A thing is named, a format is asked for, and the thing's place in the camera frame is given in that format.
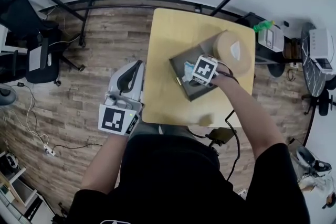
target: gray pants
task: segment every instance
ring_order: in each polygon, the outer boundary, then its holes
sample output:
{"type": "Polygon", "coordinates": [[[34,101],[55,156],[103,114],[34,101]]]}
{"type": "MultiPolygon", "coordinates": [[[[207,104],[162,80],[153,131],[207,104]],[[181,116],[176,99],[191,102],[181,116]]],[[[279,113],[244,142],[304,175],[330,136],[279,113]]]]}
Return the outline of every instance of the gray pants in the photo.
{"type": "Polygon", "coordinates": [[[142,121],[142,119],[140,119],[138,125],[136,126],[134,132],[130,135],[129,139],[139,134],[160,135],[159,126],[161,127],[163,135],[178,135],[195,139],[195,137],[190,132],[188,132],[187,126],[145,123],[142,121]]]}

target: office chair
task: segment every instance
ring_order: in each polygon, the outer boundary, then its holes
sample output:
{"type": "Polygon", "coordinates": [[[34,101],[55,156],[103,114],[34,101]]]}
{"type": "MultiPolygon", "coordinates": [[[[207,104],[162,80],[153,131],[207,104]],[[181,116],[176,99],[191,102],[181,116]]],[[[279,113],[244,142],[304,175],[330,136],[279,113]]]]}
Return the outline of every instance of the office chair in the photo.
{"type": "Polygon", "coordinates": [[[19,80],[26,75],[26,55],[14,53],[0,55],[0,83],[19,80]]]}
{"type": "Polygon", "coordinates": [[[0,0],[0,24],[14,33],[16,39],[27,42],[26,79],[31,83],[46,83],[57,80],[59,61],[69,67],[83,71],[85,66],[75,66],[63,56],[63,52],[77,39],[79,34],[68,43],[60,42],[62,32],[54,21],[41,20],[28,0],[0,0]],[[39,61],[37,68],[30,68],[39,61]]]}
{"type": "Polygon", "coordinates": [[[309,114],[309,111],[314,106],[319,106],[319,114],[320,116],[327,116],[329,112],[329,105],[330,110],[332,111],[333,106],[336,106],[336,102],[333,101],[333,95],[329,98],[328,90],[332,91],[336,89],[336,76],[331,80],[327,80],[326,84],[323,88],[322,93],[318,97],[312,97],[311,95],[304,95],[301,97],[302,100],[310,98],[310,104],[308,111],[305,112],[305,115],[309,114]]]}

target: wooden floor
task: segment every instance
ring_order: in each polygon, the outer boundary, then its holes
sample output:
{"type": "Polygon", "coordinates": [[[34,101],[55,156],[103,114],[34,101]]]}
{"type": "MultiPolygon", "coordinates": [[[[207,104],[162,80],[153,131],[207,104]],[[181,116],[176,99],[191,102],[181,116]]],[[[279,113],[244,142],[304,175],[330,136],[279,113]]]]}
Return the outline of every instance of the wooden floor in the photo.
{"type": "MultiPolygon", "coordinates": [[[[79,32],[80,21],[66,13],[64,16],[56,9],[49,19],[57,20],[60,29],[64,28],[65,19],[67,33],[72,35],[79,32]]],[[[86,25],[86,48],[80,48],[75,41],[65,53],[75,64],[86,65],[86,69],[77,72],[61,64],[60,87],[53,83],[34,85],[36,130],[39,134],[48,134],[51,147],[76,147],[87,143],[102,144],[105,141],[107,133],[97,128],[99,104],[104,101],[113,72],[128,62],[138,59],[146,61],[152,18],[153,9],[90,11],[86,25]]],[[[272,78],[264,66],[256,66],[255,74],[253,96],[271,114],[285,137],[296,137],[303,141],[310,116],[304,116],[307,103],[300,99],[302,94],[307,93],[302,72],[295,72],[296,79],[293,82],[287,81],[286,74],[279,79],[272,78]]],[[[25,124],[30,93],[27,88],[15,89],[18,100],[4,113],[8,115],[9,109],[14,110],[25,124]]],[[[34,130],[35,118],[32,113],[28,121],[34,130]]],[[[238,134],[241,157],[230,180],[235,190],[249,186],[254,168],[251,147],[243,131],[238,130],[238,134]]],[[[27,168],[24,173],[26,181],[43,194],[56,212],[59,212],[59,202],[69,208],[83,173],[99,146],[78,150],[57,147],[57,156],[48,156],[40,140],[26,132],[13,114],[6,126],[0,121],[0,135],[2,148],[7,143],[20,164],[27,168]]],[[[237,154],[235,139],[219,148],[219,151],[220,170],[227,176],[237,154]]]]}

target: round table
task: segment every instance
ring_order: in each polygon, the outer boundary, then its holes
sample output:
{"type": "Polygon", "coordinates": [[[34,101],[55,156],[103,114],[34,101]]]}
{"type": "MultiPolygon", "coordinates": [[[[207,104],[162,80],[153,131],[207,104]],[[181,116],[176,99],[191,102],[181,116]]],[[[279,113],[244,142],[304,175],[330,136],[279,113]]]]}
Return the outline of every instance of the round table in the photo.
{"type": "Polygon", "coordinates": [[[312,23],[304,23],[301,31],[301,54],[302,54],[302,67],[305,76],[306,85],[309,93],[313,97],[318,97],[323,91],[326,74],[321,70],[309,57],[309,30],[316,29],[312,23]]]}

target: forearm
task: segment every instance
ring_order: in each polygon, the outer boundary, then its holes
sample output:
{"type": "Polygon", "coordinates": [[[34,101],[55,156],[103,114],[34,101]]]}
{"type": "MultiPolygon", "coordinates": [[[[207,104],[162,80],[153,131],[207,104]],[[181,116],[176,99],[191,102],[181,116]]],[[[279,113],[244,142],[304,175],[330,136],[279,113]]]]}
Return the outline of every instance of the forearm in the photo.
{"type": "Polygon", "coordinates": [[[231,102],[251,143],[255,159],[270,146],[285,142],[271,116],[236,81],[222,77],[218,86],[231,102]]]}
{"type": "Polygon", "coordinates": [[[117,181],[128,137],[111,134],[87,168],[81,189],[109,193],[117,181]]]}

